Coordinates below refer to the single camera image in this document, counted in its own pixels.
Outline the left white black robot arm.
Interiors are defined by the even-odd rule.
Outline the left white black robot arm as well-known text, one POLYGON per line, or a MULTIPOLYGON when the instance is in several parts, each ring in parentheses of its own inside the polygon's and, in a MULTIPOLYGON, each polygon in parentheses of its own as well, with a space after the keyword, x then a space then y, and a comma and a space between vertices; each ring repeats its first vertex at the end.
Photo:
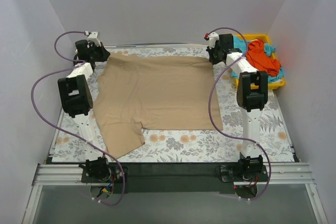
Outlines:
POLYGON ((110 53, 98 39, 79 40, 75 46, 75 69, 58 80, 61 105, 76 124, 79 136, 86 140, 85 164, 79 167, 88 177, 106 182, 111 178, 112 170, 104 153, 94 148, 99 141, 93 124, 93 99, 87 81, 94 73, 96 62, 107 61, 110 53))

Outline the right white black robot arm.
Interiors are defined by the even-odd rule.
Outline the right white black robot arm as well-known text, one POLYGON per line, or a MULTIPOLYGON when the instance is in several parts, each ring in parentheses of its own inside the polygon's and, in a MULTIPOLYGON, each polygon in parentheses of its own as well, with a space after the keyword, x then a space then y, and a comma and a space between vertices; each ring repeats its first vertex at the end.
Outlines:
POLYGON ((235 139, 242 140, 242 149, 238 161, 221 166, 219 175, 223 182, 242 180, 250 185, 266 172, 262 156, 266 152, 259 141, 260 118, 268 101, 268 76, 253 67, 240 49, 234 48, 232 34, 219 35, 213 31, 205 35, 205 40, 210 63, 223 62, 239 75, 236 100, 242 113, 243 136, 235 139))

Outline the beige t shirt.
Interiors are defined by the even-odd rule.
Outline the beige t shirt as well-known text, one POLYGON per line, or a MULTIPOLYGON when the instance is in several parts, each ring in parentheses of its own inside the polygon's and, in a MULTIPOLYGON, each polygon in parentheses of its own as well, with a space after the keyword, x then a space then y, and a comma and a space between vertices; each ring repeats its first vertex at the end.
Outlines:
POLYGON ((143 145, 143 129, 222 128, 214 81, 206 58, 111 54, 93 106, 108 153, 119 158, 143 145))

